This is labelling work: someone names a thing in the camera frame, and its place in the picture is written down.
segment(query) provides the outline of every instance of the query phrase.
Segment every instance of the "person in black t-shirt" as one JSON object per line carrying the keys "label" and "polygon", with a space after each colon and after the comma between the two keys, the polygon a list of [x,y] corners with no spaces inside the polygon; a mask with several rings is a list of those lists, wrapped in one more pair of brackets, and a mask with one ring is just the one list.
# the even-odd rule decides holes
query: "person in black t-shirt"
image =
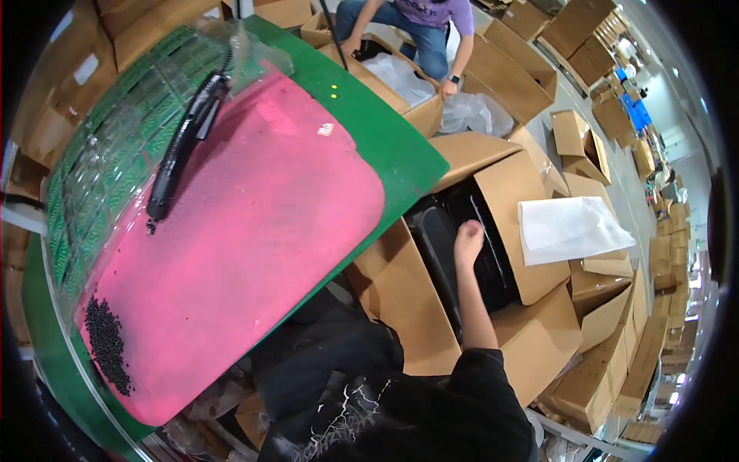
{"label": "person in black t-shirt", "polygon": [[473,265],[479,222],[454,244],[463,353],[445,378],[402,373],[395,331],[319,291],[250,353],[270,418],[265,461],[537,461]]}

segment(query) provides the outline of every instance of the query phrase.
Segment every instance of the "black plastic part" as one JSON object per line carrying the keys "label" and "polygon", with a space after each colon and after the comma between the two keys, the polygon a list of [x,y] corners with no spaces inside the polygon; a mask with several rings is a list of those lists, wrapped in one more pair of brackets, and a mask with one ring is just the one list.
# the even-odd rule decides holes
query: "black plastic part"
{"label": "black plastic part", "polygon": [[169,215],[190,156],[198,141],[208,134],[227,93],[228,79],[220,72],[211,72],[190,100],[151,187],[146,213],[153,220],[164,220]]}
{"label": "black plastic part", "polygon": [[462,321],[454,269],[454,225],[444,207],[433,196],[424,197],[406,214],[406,223],[423,263],[444,306],[457,341],[462,343]]}
{"label": "black plastic part", "polygon": [[477,181],[470,177],[439,195],[454,225],[459,228],[467,220],[483,224],[485,242],[474,263],[474,273],[488,313],[501,310],[521,296],[508,253]]}

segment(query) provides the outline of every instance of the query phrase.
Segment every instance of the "clear plastic sheet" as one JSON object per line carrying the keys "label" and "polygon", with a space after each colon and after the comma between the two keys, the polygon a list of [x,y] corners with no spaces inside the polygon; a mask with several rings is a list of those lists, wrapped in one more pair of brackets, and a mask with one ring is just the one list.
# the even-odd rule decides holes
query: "clear plastic sheet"
{"label": "clear plastic sheet", "polygon": [[241,21],[179,26],[118,76],[56,163],[46,196],[47,254],[68,332],[94,290],[93,268],[132,222],[124,212],[132,203],[144,207],[147,183],[185,107],[229,48],[226,74],[237,75],[232,94],[270,72],[293,72],[288,54],[265,46]]}
{"label": "clear plastic sheet", "polygon": [[459,133],[470,129],[504,137],[511,132],[513,125],[513,118],[487,95],[460,92],[444,101],[439,132]]}
{"label": "clear plastic sheet", "polygon": [[398,93],[411,108],[429,100],[436,94],[431,82],[416,77],[410,64],[397,56],[378,53],[374,58],[362,61],[362,65],[389,86],[392,91]]}

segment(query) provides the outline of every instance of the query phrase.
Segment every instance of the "floor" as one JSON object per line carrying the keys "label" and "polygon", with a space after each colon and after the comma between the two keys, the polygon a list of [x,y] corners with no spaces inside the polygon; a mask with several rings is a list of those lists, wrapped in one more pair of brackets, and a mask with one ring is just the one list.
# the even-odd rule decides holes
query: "floor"
{"label": "floor", "polygon": [[[315,3],[314,8],[320,10],[321,6],[319,2],[317,0],[313,0],[313,2]],[[338,3],[339,0],[327,0],[327,6],[330,11],[336,11],[336,5]],[[474,5],[472,9],[475,30],[478,33],[483,33],[492,18]],[[378,35],[394,47],[401,45],[399,37],[387,26],[370,24],[367,32]],[[456,51],[458,41],[459,35],[452,33],[447,47],[450,59],[452,53]],[[556,147],[554,145],[550,112],[574,109],[593,127],[595,133],[604,141],[612,181],[612,185],[608,186],[606,190],[613,204],[613,208],[616,210],[616,218],[622,228],[629,231],[636,239],[637,245],[629,249],[629,256],[631,257],[634,268],[642,262],[643,271],[641,274],[644,278],[644,284],[648,288],[646,290],[647,297],[649,298],[647,300],[647,306],[649,312],[651,312],[654,290],[648,270],[649,241],[651,237],[656,235],[657,221],[652,208],[644,199],[644,186],[636,173],[636,166],[634,165],[631,153],[628,150],[625,152],[616,142],[609,141],[605,137],[603,130],[596,122],[593,112],[590,109],[592,104],[590,99],[582,99],[570,81],[559,70],[557,74],[557,91],[554,104],[548,110],[542,112],[539,117],[529,122],[526,128],[560,171],[562,170],[562,162],[556,153]]]}

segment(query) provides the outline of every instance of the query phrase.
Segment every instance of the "black t-shirt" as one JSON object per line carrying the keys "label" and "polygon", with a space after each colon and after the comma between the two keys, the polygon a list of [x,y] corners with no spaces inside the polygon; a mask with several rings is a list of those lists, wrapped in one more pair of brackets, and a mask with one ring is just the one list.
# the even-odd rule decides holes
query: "black t-shirt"
{"label": "black t-shirt", "polygon": [[465,351],[443,387],[397,370],[334,372],[318,405],[273,422],[265,461],[537,460],[500,350]]}

